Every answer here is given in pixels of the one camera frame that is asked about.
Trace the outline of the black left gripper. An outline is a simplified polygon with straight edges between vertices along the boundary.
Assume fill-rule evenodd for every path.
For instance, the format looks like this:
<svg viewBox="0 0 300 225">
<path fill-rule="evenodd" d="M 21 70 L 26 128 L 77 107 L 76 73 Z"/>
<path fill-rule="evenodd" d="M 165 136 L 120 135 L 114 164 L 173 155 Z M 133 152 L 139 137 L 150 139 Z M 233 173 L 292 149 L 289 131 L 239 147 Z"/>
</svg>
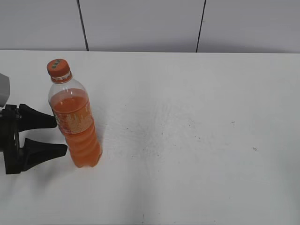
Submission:
<svg viewBox="0 0 300 225">
<path fill-rule="evenodd" d="M 19 132 L 57 127 L 54 116 L 36 111 L 25 104 L 6 105 L 0 111 L 0 151 L 6 174 L 20 174 L 43 162 L 66 155 L 68 146 L 37 142 L 26 138 L 22 150 Z"/>
</svg>

